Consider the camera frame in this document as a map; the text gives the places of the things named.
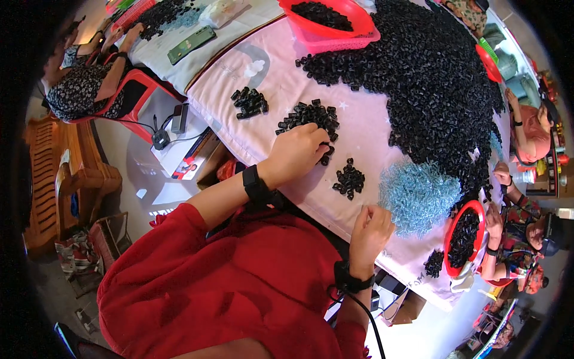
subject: red sweater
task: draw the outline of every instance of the red sweater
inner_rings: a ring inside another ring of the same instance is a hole
[[[181,204],[136,241],[98,289],[100,328],[128,358],[171,358],[241,338],[276,359],[362,358],[357,323],[323,319],[340,256],[288,214],[237,221],[206,245],[206,225]]]

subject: pink shirt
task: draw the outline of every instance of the pink shirt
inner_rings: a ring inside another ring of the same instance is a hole
[[[537,160],[546,156],[548,151],[550,151],[550,134],[547,133],[538,121],[538,109],[532,106],[520,105],[520,115],[522,117],[522,127],[524,128],[524,135],[527,140],[534,141],[534,146],[536,147],[536,154],[534,156],[522,151],[517,145],[516,152],[518,157],[523,162],[536,162]],[[516,133],[514,128],[512,128],[513,138],[516,139]]]

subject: woman in pink shirt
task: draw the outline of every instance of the woman in pink shirt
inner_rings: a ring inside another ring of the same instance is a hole
[[[507,88],[506,98],[514,114],[512,122],[512,139],[516,155],[522,162],[536,162],[550,151],[550,130],[553,121],[548,121],[548,109],[544,104],[540,108],[520,105],[512,90]]]

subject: small pile of black parts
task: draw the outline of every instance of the small pile of black parts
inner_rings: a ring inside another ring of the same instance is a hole
[[[343,172],[337,171],[339,183],[333,184],[333,189],[339,191],[343,196],[347,195],[349,200],[353,200],[355,193],[361,193],[364,186],[364,174],[353,167],[353,159],[347,159],[347,165],[343,167]]]
[[[492,121],[505,103],[498,84],[488,79],[468,29],[440,6],[428,10],[406,0],[375,0],[371,14],[379,41],[360,50],[319,53],[296,61],[318,84],[339,82],[352,91],[386,94],[391,133],[416,164],[438,163],[460,179],[462,203],[478,199],[482,187],[490,200],[488,160]],[[475,148],[481,155],[469,157]]]
[[[434,250],[425,263],[426,275],[432,278],[438,278],[443,268],[444,252]]]
[[[334,11],[332,7],[326,7],[326,5],[320,2],[301,2],[292,5],[291,11],[307,20],[311,20],[331,29],[353,31],[351,21],[349,21],[345,15],[341,15]]]
[[[193,2],[189,6],[184,6],[186,0],[163,0],[157,2],[154,6],[145,10],[138,18],[133,22],[131,27],[136,26],[138,23],[143,24],[143,31],[139,34],[142,40],[151,40],[154,35],[162,36],[164,34],[163,30],[160,30],[160,26],[163,24],[169,24],[177,18],[179,15],[194,10],[199,11],[199,8],[193,8]]]
[[[337,141],[337,138],[339,138],[339,135],[335,132],[335,130],[339,128],[339,123],[337,121],[337,108],[332,106],[325,108],[325,106],[321,105],[321,99],[315,99],[311,101],[311,105],[299,102],[293,108],[293,111],[294,112],[288,114],[283,121],[277,124],[279,129],[275,131],[276,135],[279,136],[281,133],[292,130],[297,126],[314,122],[317,124],[317,127],[327,131],[331,142],[335,142]],[[329,151],[326,152],[319,161],[323,166],[326,166],[329,164],[329,156],[333,154],[335,148],[327,142],[323,142],[322,145],[329,146]]]
[[[473,209],[467,209],[460,216],[452,232],[451,250],[448,252],[448,261],[451,267],[462,267],[474,252],[474,241],[478,232],[478,214]]]
[[[245,86],[241,91],[235,90],[231,95],[231,100],[235,101],[233,106],[240,108],[241,112],[237,114],[237,119],[246,119],[256,116],[260,113],[269,112],[269,104],[262,92],[257,89]]]

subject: tile floor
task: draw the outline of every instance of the tile floor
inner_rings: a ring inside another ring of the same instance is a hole
[[[500,8],[499,11],[507,9],[504,2],[505,0],[494,1],[496,7]],[[83,14],[88,14],[88,17],[80,27],[79,40],[89,38],[91,35],[87,34],[93,33],[103,19],[105,15],[103,2],[95,0],[86,2],[79,10],[78,17]],[[521,33],[514,29],[512,31],[516,35]],[[531,36],[529,41],[536,42],[532,33],[528,36]],[[527,43],[526,40],[519,39],[519,41],[521,44]],[[544,51],[539,51],[540,49],[533,49],[532,53],[541,53],[544,57]],[[193,182],[171,179],[150,152],[149,144],[120,123],[99,119],[96,120],[96,128],[108,162],[117,167],[123,176],[119,210],[130,213],[128,231],[132,239],[140,238],[150,229],[148,222],[154,218],[155,214],[169,212],[179,203],[197,193]],[[50,263],[48,260],[47,264],[36,265],[36,272],[43,280],[41,281],[43,284],[39,286],[40,295],[44,300],[54,303],[54,298],[69,298],[71,295],[69,292],[63,292],[66,291],[64,287],[67,283],[56,283],[60,274],[56,264],[57,261],[52,260]],[[472,323],[478,317],[482,307],[489,301],[478,290],[488,291],[488,288],[489,286],[477,277],[470,292],[462,296],[460,302],[450,313],[442,312],[427,304],[412,324],[393,327],[379,325],[386,357],[388,359],[446,358],[454,348],[471,335]],[[71,322],[73,320],[69,316],[73,309],[78,306],[91,305],[89,296],[82,298],[81,304],[73,300],[56,304],[56,307],[60,309],[52,313],[50,319],[62,321],[62,318],[67,318]],[[92,340],[99,343],[103,341],[98,334],[94,335]],[[367,344],[371,348],[373,358],[380,358],[372,327],[367,334]]]

